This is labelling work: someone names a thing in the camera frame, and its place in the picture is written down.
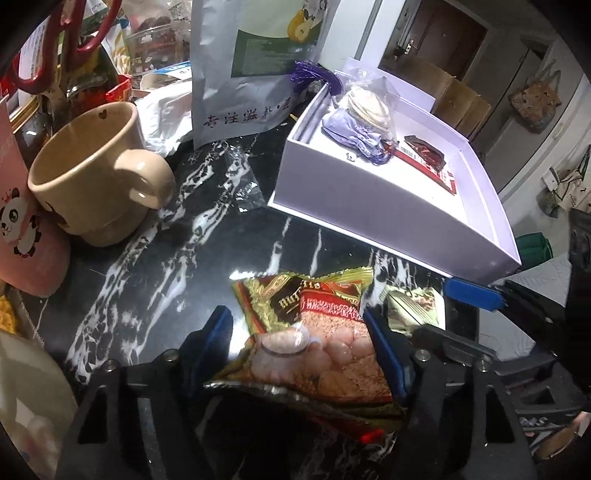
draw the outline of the scissors handle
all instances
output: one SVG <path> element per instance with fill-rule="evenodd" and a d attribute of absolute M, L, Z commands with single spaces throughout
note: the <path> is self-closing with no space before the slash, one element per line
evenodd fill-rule
<path fill-rule="evenodd" d="M 21 90 L 31 95 L 45 92 L 52 84 L 57 63 L 57 39 L 61 31 L 61 11 L 63 4 L 59 3 L 51 12 L 47 20 L 43 46 L 41 47 L 41 65 L 29 79 L 22 79 L 18 75 L 18 62 L 13 60 L 8 69 L 8 78 Z"/>
<path fill-rule="evenodd" d="M 105 19 L 100 24 L 98 33 L 94 37 L 88 39 L 83 45 L 78 46 L 86 0 L 76 0 L 72 16 L 64 23 L 65 29 L 69 31 L 69 41 L 67 42 L 67 45 L 65 45 L 67 48 L 66 58 L 68 72 L 72 72 L 82 67 L 90 59 L 94 51 L 100 46 L 100 43 L 104 40 L 111 29 L 113 22 L 117 18 L 117 13 L 121 8 L 121 2 L 122 0 L 113 0 Z"/>
<path fill-rule="evenodd" d="M 39 69 L 31 76 L 30 79 L 22 79 L 18 75 L 18 65 L 12 63 L 8 69 L 8 77 L 21 90 L 32 95 L 39 95 L 40 93 L 49 90 L 53 84 L 55 70 L 57 66 L 57 43 L 62 31 L 66 32 L 64 44 L 62 45 L 62 73 L 72 72 L 82 67 L 100 46 L 100 43 L 106 37 L 111 29 L 111 25 L 115 21 L 117 13 L 121 8 L 122 0 L 113 0 L 109 11 L 99 27 L 99 31 L 95 37 L 90 38 L 86 43 L 78 46 L 80 39 L 80 29 L 82 28 L 82 20 L 84 19 L 84 8 L 86 0 L 76 0 L 71 16 L 61 22 L 61 14 L 63 10 L 63 2 L 59 3 L 47 21 L 47 28 L 43 38 L 43 45 L 41 47 L 41 65 Z"/>

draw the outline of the black marble countertop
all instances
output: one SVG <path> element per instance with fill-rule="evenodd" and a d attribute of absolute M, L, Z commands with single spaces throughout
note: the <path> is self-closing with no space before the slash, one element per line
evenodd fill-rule
<path fill-rule="evenodd" d="M 228 160 L 226 150 L 240 145 L 249 154 L 268 199 L 293 124 L 288 120 L 272 131 L 215 142 L 195 152 L 182 145 L 168 159 L 177 193 L 167 207 L 151 212 L 121 244 L 99 249 L 73 239 L 69 273 L 57 293 L 49 299 L 23 294 L 46 350 L 74 385 L 86 384 L 93 369 L 108 358 L 137 364 L 179 347 L 219 304 L 234 315 L 230 354 L 238 353 L 248 331 L 231 282 L 250 273 L 322 275 L 370 265 L 375 281 L 365 294 L 366 304 L 377 303 L 386 281 L 441 290 L 437 274 L 350 237 L 268 207 L 238 211 L 233 197 L 245 170 Z M 475 322 L 457 316 L 446 322 L 456 333 L 475 335 Z M 354 442 L 334 447 L 334 435 L 315 436 L 326 448 L 312 448 L 309 455 L 318 456 L 327 445 L 336 448 L 336 456 L 360 448 Z M 367 451 L 369 457 L 384 453 L 375 446 Z M 327 461 L 326 455 L 319 461 Z M 306 465 L 316 468 L 310 461 Z"/>

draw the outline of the red scissors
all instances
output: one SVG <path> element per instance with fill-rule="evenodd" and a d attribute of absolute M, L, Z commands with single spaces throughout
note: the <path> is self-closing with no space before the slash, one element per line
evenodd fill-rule
<path fill-rule="evenodd" d="M 115 21 L 122 0 L 113 0 L 97 35 L 82 45 L 78 45 L 78 43 L 86 0 L 72 0 L 72 13 L 62 20 L 64 4 L 67 4 L 68 1 L 65 0 L 57 5 L 49 16 L 41 48 L 41 65 L 37 72 L 30 79 L 22 79 L 18 76 L 14 62 L 8 70 L 9 78 L 16 86 L 32 95 L 45 92 L 49 94 L 50 98 L 52 96 L 55 98 L 55 95 L 63 97 L 63 89 L 60 87 L 67 83 L 68 74 L 82 67 L 100 46 L 100 42 L 103 41 Z M 57 49 L 62 32 L 64 32 L 64 39 L 60 55 L 60 68 L 58 69 Z"/>

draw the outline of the white gift box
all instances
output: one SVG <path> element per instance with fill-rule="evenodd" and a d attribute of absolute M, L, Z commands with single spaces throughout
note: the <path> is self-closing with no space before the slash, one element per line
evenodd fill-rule
<path fill-rule="evenodd" d="M 287 138 L 270 206 L 446 276 L 490 283 L 521 265 L 499 197 L 465 137 L 401 97 L 397 137 L 415 135 L 444 154 L 453 195 L 399 158 L 376 166 L 334 142 L 321 126 L 331 109 L 325 86 Z"/>

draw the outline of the screw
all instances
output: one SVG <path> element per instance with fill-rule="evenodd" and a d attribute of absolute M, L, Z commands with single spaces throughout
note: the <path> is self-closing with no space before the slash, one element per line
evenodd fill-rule
<path fill-rule="evenodd" d="M 414 352 L 414 356 L 419 362 L 426 362 L 431 358 L 431 354 L 422 348 Z"/>
<path fill-rule="evenodd" d="M 117 360 L 113 360 L 112 358 L 107 360 L 103 365 L 102 369 L 105 372 L 112 372 L 119 366 L 119 362 Z"/>
<path fill-rule="evenodd" d="M 178 350 L 176 348 L 171 348 L 166 350 L 162 356 L 167 362 L 176 362 L 178 360 Z"/>
<path fill-rule="evenodd" d="M 477 360 L 476 361 L 476 368 L 480 370 L 482 373 L 488 372 L 489 365 L 484 360 Z"/>

